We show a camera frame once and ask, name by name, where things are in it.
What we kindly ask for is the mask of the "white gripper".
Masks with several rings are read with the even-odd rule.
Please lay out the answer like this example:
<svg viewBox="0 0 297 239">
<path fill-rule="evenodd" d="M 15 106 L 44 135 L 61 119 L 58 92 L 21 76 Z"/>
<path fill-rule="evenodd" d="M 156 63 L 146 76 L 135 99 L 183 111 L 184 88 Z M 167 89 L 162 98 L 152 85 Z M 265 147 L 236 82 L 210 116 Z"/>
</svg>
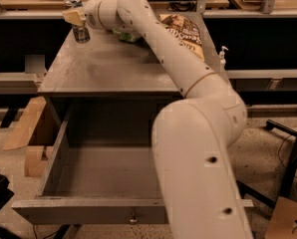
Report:
<svg viewBox="0 0 297 239">
<path fill-rule="evenodd" d="M 118 0 L 90 0 L 84 4 L 84 10 L 82 7 L 70 8 L 62 15 L 72 25 L 83 26 L 87 22 L 93 29 L 113 30 L 123 25 L 118 14 Z"/>
</svg>

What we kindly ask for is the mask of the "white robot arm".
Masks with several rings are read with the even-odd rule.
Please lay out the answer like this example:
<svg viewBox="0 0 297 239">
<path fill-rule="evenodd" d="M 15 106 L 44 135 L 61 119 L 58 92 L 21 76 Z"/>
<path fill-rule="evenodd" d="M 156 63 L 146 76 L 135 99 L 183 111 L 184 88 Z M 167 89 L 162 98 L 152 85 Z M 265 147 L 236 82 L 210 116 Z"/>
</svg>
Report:
<svg viewBox="0 0 297 239">
<path fill-rule="evenodd" d="M 253 239 L 227 154 L 247 121 L 230 83 L 166 28 L 148 0 L 90 0 L 63 16 L 143 37 L 182 96 L 159 112 L 151 132 L 173 239 Z"/>
</svg>

